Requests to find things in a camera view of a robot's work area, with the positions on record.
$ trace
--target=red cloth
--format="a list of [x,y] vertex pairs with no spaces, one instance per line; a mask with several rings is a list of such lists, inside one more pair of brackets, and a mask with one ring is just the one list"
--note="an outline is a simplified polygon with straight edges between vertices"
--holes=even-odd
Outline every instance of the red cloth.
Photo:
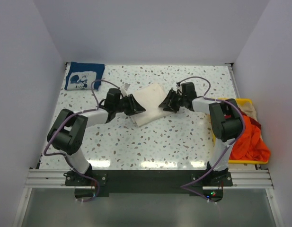
[[245,116],[246,130],[233,146],[231,160],[268,161],[270,150],[260,138],[261,125],[253,118]]

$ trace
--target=white table surface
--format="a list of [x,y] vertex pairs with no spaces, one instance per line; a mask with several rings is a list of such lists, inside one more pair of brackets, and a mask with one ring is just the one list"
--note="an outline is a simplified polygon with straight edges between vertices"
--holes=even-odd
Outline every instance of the white table surface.
[[[190,76],[211,82],[208,97],[236,97],[227,66],[107,65],[103,78],[118,86],[130,83],[129,93],[158,82],[167,94],[176,82]],[[197,95],[203,95],[206,82],[189,81],[194,82]],[[53,121],[63,108],[75,111],[96,106],[90,90],[66,91],[64,85],[65,81]],[[106,97],[110,87],[102,83],[96,92],[99,100]],[[93,169],[205,169],[213,152],[210,118],[182,107],[178,113],[137,127],[119,113],[110,123],[87,128],[82,150]],[[68,168],[60,156],[41,159],[40,169]]]

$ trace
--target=yellow basket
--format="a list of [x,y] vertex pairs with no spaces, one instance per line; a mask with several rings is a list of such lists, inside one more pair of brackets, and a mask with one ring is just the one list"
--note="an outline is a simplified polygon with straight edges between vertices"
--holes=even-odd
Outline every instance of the yellow basket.
[[[244,105],[245,103],[251,103],[252,101],[250,99],[247,98],[236,98],[235,99],[238,105]],[[215,144],[215,135],[213,133],[213,143]],[[268,161],[264,162],[264,161],[252,161],[252,160],[229,160],[229,163],[233,163],[233,164],[267,164]]]

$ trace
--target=gray wall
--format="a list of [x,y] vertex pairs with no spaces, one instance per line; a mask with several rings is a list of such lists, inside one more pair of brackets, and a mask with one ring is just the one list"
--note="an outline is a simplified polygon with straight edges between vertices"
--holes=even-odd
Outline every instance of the gray wall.
[[62,82],[63,62],[31,0],[0,0],[0,227],[12,225]]
[[276,199],[292,226],[292,0],[271,0],[234,64],[243,97],[251,98],[271,149]]
[[268,0],[34,0],[65,61],[234,62]]

